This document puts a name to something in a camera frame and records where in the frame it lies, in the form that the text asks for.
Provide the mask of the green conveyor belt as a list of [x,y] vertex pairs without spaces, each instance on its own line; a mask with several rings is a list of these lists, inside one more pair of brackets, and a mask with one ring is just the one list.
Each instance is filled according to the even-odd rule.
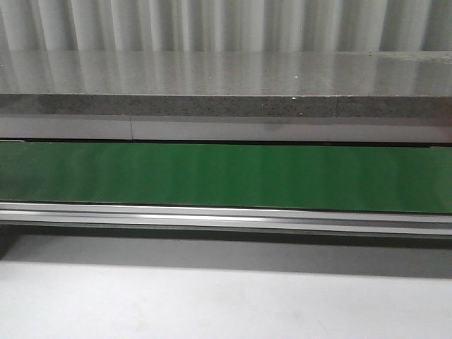
[[4,201],[451,212],[451,149],[1,143]]

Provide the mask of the grey speckled stone counter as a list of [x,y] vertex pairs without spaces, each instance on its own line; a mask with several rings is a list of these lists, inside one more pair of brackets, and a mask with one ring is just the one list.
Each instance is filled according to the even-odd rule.
[[2,52],[1,137],[450,145],[451,54]]

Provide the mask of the white pleated curtain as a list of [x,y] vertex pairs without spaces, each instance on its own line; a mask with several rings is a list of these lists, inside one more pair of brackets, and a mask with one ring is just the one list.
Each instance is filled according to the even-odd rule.
[[3,50],[448,51],[450,1],[2,1]]

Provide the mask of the aluminium conveyor frame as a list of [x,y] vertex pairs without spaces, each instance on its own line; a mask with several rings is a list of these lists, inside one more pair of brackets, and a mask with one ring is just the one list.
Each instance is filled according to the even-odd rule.
[[1,203],[1,224],[270,234],[451,237],[451,216],[79,203]]

